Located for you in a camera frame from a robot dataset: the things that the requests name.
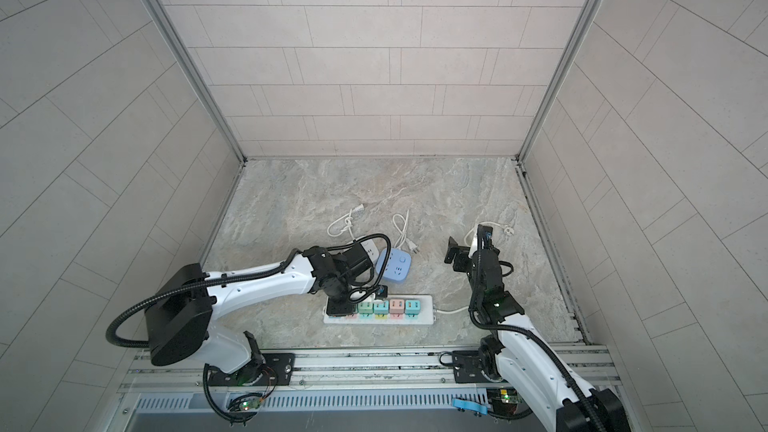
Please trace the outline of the left circuit board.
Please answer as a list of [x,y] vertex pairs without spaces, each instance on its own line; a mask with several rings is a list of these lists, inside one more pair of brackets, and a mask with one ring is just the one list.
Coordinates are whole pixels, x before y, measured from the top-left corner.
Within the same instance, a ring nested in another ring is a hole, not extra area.
[[228,411],[238,414],[254,413],[264,401],[262,393],[248,393],[233,398],[228,405]]

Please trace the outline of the white multicolour power strip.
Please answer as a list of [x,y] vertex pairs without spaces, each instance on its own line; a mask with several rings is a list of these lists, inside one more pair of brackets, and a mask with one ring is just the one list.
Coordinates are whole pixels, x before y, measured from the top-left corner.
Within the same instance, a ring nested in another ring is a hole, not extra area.
[[387,316],[375,316],[373,314],[370,318],[360,318],[356,309],[352,314],[340,317],[331,317],[327,314],[323,315],[323,322],[327,325],[387,325],[387,326],[429,326],[435,321],[433,300],[430,295],[400,295],[389,296],[386,299],[369,298],[365,301],[375,300],[390,300],[390,299],[418,299],[421,301],[421,313],[413,318],[408,317],[405,313],[401,316],[390,315]]

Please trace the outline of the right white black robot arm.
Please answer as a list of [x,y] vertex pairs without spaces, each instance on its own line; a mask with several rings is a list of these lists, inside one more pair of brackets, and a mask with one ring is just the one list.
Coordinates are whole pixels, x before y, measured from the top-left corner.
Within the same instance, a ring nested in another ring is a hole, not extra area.
[[470,246],[450,238],[444,262],[467,275],[472,324],[490,334],[478,349],[479,370],[506,382],[548,431],[628,431],[624,406],[611,390],[598,390],[549,346],[506,290],[493,245],[493,228],[479,224]]

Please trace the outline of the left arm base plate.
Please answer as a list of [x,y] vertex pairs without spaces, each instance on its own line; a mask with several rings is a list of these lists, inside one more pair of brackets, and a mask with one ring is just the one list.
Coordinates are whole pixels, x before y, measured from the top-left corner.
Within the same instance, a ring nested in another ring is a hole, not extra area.
[[265,353],[263,358],[263,363],[251,360],[244,367],[230,374],[212,367],[208,384],[214,387],[287,386],[291,380],[296,355]]

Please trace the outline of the circuit board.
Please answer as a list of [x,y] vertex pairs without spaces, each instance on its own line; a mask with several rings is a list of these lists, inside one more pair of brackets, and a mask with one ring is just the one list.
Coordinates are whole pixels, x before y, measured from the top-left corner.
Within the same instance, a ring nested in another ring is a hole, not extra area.
[[228,411],[238,414],[254,413],[264,401],[262,393],[248,393],[233,398],[228,405]]
[[517,416],[525,417],[530,409],[514,389],[489,388],[486,390],[488,412],[491,416],[514,420]]

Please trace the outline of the pink charger plug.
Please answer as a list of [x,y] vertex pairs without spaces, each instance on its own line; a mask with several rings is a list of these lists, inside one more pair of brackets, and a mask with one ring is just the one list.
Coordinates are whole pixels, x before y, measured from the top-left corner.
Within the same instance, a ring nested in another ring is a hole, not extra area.
[[404,299],[390,299],[389,300],[389,314],[401,316],[405,313],[405,300]]

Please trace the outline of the right circuit board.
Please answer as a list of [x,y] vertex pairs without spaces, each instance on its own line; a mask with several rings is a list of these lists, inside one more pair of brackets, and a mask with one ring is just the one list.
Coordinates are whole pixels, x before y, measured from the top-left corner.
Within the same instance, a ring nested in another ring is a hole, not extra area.
[[488,412],[491,416],[514,420],[517,416],[525,417],[530,409],[514,389],[489,388],[486,390]]

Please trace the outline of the blue clip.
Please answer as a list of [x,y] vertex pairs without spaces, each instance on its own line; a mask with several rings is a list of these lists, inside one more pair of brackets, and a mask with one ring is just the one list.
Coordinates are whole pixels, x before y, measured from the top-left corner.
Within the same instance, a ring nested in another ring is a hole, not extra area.
[[473,400],[453,398],[452,406],[459,411],[472,412],[476,416],[486,416],[489,414],[489,410],[486,405]]

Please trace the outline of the blue square socket cube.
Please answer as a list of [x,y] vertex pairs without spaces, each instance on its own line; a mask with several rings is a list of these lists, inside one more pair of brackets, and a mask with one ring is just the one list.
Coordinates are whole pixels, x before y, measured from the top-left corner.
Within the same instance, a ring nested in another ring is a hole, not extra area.
[[412,263],[412,257],[408,252],[400,249],[392,249],[388,255],[387,267],[382,279],[394,283],[402,283],[406,280]]

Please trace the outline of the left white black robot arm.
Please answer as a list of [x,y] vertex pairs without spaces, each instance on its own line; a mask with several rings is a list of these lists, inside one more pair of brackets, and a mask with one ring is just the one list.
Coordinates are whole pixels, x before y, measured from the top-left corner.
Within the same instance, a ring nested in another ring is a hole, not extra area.
[[186,265],[155,295],[120,313],[105,338],[117,347],[148,350],[158,367],[191,359],[232,374],[263,364],[254,336],[236,333],[219,319],[260,302],[319,292],[327,297],[328,316],[355,313],[382,280],[363,246],[375,239],[389,238],[369,234],[345,245],[294,249],[281,262],[229,272]]

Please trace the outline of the aluminium mounting rail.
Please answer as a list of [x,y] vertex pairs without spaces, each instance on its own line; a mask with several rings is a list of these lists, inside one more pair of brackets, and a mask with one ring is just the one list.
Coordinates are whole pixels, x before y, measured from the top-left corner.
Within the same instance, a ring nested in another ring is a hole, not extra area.
[[[281,377],[279,392],[341,389],[437,389],[458,383],[448,366],[453,346],[405,348],[290,349],[289,365],[273,365]],[[619,372],[605,346],[557,343],[553,349],[572,371],[597,389],[616,391]],[[143,352],[131,353],[120,392],[195,392],[202,386],[202,366],[184,360],[156,367]]]

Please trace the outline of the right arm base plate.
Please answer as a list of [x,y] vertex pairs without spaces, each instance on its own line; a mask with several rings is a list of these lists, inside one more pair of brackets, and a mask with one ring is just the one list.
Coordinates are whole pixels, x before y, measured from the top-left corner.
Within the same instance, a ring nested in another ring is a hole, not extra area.
[[491,384],[503,379],[494,372],[487,372],[484,359],[477,350],[455,350],[451,352],[451,368],[457,384]]

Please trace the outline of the white square socket cube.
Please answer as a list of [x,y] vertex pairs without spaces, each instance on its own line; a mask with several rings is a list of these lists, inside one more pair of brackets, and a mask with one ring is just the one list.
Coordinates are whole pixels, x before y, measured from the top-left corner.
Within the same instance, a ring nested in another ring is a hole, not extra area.
[[362,242],[362,245],[366,250],[366,252],[369,253],[370,255],[376,255],[376,256],[379,255],[379,249],[373,240],[371,239],[365,240]]

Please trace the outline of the teal charger plug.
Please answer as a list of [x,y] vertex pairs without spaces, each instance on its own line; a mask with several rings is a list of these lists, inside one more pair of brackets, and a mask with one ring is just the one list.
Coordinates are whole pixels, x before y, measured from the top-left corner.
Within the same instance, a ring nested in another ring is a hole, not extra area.
[[418,299],[406,299],[404,313],[408,317],[417,317],[421,313],[421,301]]
[[387,316],[390,313],[388,300],[375,300],[373,302],[373,313],[375,316]]
[[370,318],[374,314],[374,302],[363,301],[357,304],[357,314],[360,318]]

